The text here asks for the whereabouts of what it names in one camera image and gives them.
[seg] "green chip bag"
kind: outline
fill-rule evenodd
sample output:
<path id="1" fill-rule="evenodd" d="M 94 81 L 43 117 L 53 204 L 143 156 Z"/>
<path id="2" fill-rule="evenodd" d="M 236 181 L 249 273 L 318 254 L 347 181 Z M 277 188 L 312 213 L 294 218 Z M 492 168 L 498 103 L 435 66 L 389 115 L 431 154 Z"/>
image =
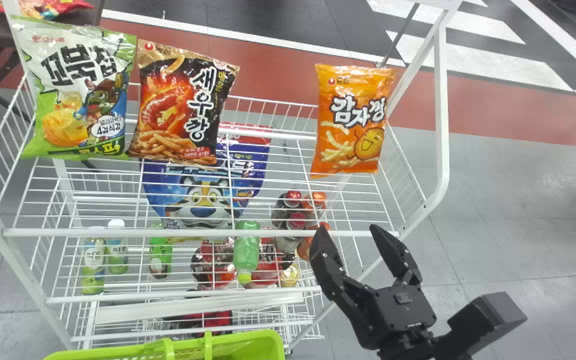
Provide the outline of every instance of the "green chip bag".
<path id="1" fill-rule="evenodd" d="M 12 16 L 36 90 L 34 136 L 22 157 L 122 155 L 137 37 Z"/>

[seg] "white bottle cap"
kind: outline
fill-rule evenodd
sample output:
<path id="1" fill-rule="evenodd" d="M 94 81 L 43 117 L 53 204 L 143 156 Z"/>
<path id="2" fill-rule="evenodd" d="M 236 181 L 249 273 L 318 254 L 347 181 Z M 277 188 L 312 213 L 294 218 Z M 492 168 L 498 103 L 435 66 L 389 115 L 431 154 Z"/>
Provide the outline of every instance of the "white bottle cap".
<path id="1" fill-rule="evenodd" d="M 114 218 L 108 221 L 108 228 L 123 229 L 126 227 L 124 221 L 120 218 Z"/>

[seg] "basket handle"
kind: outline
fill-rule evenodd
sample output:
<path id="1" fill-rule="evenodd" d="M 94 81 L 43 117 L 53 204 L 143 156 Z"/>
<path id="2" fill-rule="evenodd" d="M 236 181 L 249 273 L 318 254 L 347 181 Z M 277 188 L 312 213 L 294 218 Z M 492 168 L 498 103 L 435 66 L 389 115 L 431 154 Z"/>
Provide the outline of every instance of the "basket handle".
<path id="1" fill-rule="evenodd" d="M 172 340 L 169 337 L 144 344 L 143 350 L 153 350 L 162 346 L 164 348 L 165 360 L 175 360 L 175 348 L 172 346 Z"/>
<path id="2" fill-rule="evenodd" d="M 213 360 L 213 332 L 206 331 L 203 334 L 203 359 Z"/>

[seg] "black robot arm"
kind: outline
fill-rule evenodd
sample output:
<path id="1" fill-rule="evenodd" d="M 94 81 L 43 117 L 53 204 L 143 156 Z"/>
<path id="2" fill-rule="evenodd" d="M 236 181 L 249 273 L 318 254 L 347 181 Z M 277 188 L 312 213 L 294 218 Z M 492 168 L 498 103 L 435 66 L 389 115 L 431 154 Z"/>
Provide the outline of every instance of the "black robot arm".
<path id="1" fill-rule="evenodd" d="M 471 355 L 526 321 L 505 292 L 471 301 L 450 319 L 450 332 L 435 337 L 437 321 L 421 289 L 421 272 L 409 249 L 377 225 L 373 240 L 394 276 L 389 287 L 373 289 L 346 275 L 337 247 L 320 227 L 310 248 L 310 264 L 322 292 L 348 317 L 361 347 L 383 360 L 468 360 Z"/>

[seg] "green plastic bottle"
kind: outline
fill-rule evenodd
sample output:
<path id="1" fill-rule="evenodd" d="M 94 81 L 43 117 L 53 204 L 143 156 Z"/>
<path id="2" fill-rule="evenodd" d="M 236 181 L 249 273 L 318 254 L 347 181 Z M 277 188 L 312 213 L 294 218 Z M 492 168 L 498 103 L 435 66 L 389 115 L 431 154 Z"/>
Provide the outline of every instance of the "green plastic bottle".
<path id="1" fill-rule="evenodd" d="M 148 270 L 155 279 L 166 279 L 172 267 L 172 245 L 166 237 L 157 236 L 156 230 L 166 227 L 162 223 L 156 223 L 150 227 L 155 230 L 150 238 L 150 266 Z"/>
<path id="2" fill-rule="evenodd" d="M 110 229 L 123 229 L 126 225 L 122 219 L 112 219 L 108 222 Z M 121 275 L 128 270 L 128 249 L 126 240 L 122 237 L 109 237 L 105 240 L 108 256 L 108 271 L 113 275 Z"/>
<path id="3" fill-rule="evenodd" d="M 103 229 L 103 226 L 91 226 L 90 229 Z M 104 291 L 104 264 L 106 254 L 106 240 L 103 237 L 93 236 L 84 241 L 82 249 L 83 265 L 81 267 L 81 293 L 96 295 Z"/>
<path id="4" fill-rule="evenodd" d="M 257 221 L 237 221 L 236 230 L 259 230 L 261 226 Z M 249 284 L 252 280 L 252 272 L 259 264 L 259 236 L 237 236 L 235 237 L 235 248 L 233 250 L 233 264 L 237 270 L 237 280 L 240 284 Z"/>

